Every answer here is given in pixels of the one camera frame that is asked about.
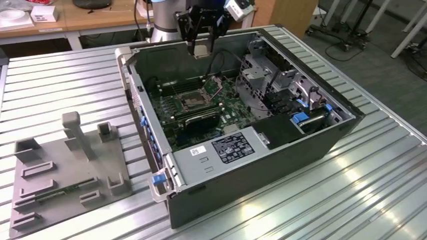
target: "sticker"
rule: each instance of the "sticker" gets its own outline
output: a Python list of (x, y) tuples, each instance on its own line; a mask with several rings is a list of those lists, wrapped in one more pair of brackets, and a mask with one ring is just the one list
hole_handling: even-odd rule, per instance
[(48, 32), (57, 32), (57, 31), (63, 31), (63, 28), (48, 28), (48, 29), (40, 29), (39, 32), (40, 33), (48, 33)]
[(199, 146), (189, 150), (192, 156), (203, 154), (205, 151), (207, 151), (205, 146)]
[(217, 141), (213, 141), (212, 145), (224, 164), (229, 164), (231, 162), (255, 153), (253, 148), (251, 147), (241, 132), (224, 137)]

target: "gray floor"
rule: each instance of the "gray floor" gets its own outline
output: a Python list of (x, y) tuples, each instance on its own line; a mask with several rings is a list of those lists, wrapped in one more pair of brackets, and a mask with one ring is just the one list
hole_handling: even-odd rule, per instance
[[(336, 13), (340, 14), (347, 1), (341, 0)], [(332, 0), (320, 0), (320, 5), (329, 8)], [(350, 25), (356, 19), (363, 4), (359, 2), (350, 17)], [(370, 8), (362, 29), (366, 29), (378, 10)], [(407, 69), (400, 58), (390, 57), (398, 44), (406, 37), (402, 32), (406, 23), (398, 21), (388, 15), (383, 15), (372, 33), (371, 43), (366, 50), (350, 61), (340, 62), (327, 57), (325, 48), (337, 42), (332, 37), (315, 33), (305, 36), (303, 41), (319, 52), (327, 60), (347, 74), (347, 76), (395, 111), (400, 117), (427, 135), (427, 82), (419, 79)], [(415, 38), (419, 42), (426, 36), (420, 32)], [(359, 49), (343, 52), (331, 48), (328, 53), (337, 59), (347, 59)]]

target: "white label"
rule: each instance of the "white label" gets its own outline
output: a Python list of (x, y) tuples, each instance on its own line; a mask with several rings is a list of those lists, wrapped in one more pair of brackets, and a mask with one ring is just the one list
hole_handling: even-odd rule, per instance
[(48, 29), (40, 29), (39, 32), (40, 33), (47, 33), (47, 32), (57, 32), (57, 31), (63, 31), (63, 28), (48, 28)]
[(207, 151), (205, 146), (200, 146), (189, 150), (192, 156), (203, 154), (205, 151)]

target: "power supply label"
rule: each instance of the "power supply label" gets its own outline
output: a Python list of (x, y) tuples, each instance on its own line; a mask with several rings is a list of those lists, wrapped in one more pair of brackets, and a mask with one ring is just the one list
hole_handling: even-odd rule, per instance
[(217, 141), (213, 141), (212, 145), (223, 163), (225, 164), (229, 164), (231, 162), (255, 153), (253, 148), (251, 147), (241, 132), (224, 137)]

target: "slotted aluminum surface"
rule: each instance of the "slotted aluminum surface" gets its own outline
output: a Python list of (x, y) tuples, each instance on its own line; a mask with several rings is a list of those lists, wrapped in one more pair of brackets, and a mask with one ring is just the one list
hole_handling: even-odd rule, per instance
[(135, 194), (24, 239), (426, 238), (426, 137), (291, 33), (276, 26), (264, 29), (367, 114), (324, 158), (171, 229), (165, 205), (153, 202), (148, 189), (149, 166), (113, 61), (117, 46), (15, 58), (3, 68), (0, 240), (8, 239), (12, 142), (65, 137), (60, 113), (67, 111), (80, 112), (84, 131), (107, 120), (119, 126)]

